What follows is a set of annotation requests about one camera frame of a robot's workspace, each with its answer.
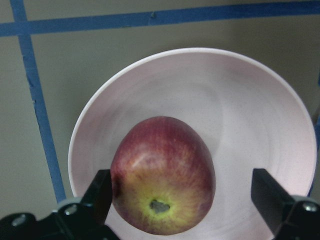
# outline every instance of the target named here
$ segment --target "red apple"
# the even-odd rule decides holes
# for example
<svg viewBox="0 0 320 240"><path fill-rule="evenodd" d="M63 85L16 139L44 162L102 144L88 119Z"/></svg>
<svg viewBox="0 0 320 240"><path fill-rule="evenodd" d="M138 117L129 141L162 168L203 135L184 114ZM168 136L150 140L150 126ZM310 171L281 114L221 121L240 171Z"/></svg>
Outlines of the red apple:
<svg viewBox="0 0 320 240"><path fill-rule="evenodd" d="M132 226L172 235L197 225L215 194L211 154L186 123L167 116L135 125L112 164L113 205Z"/></svg>

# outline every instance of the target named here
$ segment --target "plate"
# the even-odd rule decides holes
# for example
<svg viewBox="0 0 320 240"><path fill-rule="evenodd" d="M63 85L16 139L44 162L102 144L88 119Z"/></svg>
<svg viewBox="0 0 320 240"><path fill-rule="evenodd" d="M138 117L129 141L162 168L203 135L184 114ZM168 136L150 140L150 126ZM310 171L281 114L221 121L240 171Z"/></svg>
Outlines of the plate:
<svg viewBox="0 0 320 240"><path fill-rule="evenodd" d="M73 194L82 196L108 169L138 122L169 116L190 125L212 155L213 205L188 231L145 233L111 206L106 224L122 240L269 240L272 233L250 197L253 168L265 168L291 195L305 196L316 168L310 116L288 83L265 65L234 52L181 48L139 60L92 96L74 127L68 155Z"/></svg>

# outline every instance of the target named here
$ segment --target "horizontal blue tape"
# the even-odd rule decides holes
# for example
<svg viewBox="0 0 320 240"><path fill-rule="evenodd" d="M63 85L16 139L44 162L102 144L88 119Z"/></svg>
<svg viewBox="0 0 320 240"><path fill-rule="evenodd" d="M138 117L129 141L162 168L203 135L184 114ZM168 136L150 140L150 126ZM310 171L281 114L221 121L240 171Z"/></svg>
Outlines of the horizontal blue tape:
<svg viewBox="0 0 320 240"><path fill-rule="evenodd" d="M0 24L0 37L125 27L181 24L201 21L320 14L320 1L292 1L208 6Z"/></svg>
<svg viewBox="0 0 320 240"><path fill-rule="evenodd" d="M10 3L13 11L13 17L16 21L15 28L17 28L18 24L26 23L27 21L24 2L23 0L11 0ZM55 198L57 202L60 202L66 198L66 193L50 129L31 36L27 33L19 34L18 40Z"/></svg>

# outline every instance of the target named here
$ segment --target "apple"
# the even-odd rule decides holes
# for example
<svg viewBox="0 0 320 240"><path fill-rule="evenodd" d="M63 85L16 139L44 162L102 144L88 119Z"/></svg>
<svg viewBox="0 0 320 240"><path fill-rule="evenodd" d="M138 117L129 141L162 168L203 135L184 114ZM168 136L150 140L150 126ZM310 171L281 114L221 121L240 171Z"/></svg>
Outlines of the apple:
<svg viewBox="0 0 320 240"><path fill-rule="evenodd" d="M167 116L135 125L116 150L110 173L116 211L132 226L155 235L197 225L216 190L206 144L189 125Z"/></svg>

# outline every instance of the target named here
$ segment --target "screw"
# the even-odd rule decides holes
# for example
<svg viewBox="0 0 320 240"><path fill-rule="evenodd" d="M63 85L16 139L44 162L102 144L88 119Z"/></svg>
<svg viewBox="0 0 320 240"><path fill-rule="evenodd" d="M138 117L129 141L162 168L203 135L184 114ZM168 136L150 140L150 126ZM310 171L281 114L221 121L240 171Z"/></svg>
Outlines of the screw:
<svg viewBox="0 0 320 240"><path fill-rule="evenodd" d="M20 216L16 217L16 218L12 221L11 225L14 226L14 227L17 227L17 226L23 224L23 223L26 221L26 218L27 218L27 217L26 217L25 214L21 214Z"/></svg>
<svg viewBox="0 0 320 240"><path fill-rule="evenodd" d="M319 209L318 205L313 202L305 202L302 206L308 212L316 212Z"/></svg>
<svg viewBox="0 0 320 240"><path fill-rule="evenodd" d="M69 206L64 210L64 214L69 216L74 214L77 210L78 210L78 206L76 204L72 204L71 206Z"/></svg>

